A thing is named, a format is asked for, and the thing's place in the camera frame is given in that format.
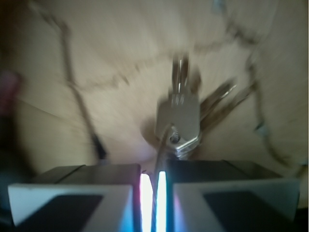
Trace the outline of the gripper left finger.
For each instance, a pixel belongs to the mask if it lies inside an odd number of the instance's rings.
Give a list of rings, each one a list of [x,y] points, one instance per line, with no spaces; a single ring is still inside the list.
[[[53,168],[8,187],[16,232],[139,232],[140,166]]]

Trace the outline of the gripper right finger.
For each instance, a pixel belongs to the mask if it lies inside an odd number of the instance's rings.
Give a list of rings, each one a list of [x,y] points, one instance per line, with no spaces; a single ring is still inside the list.
[[[168,232],[298,232],[300,182],[254,162],[169,160]]]

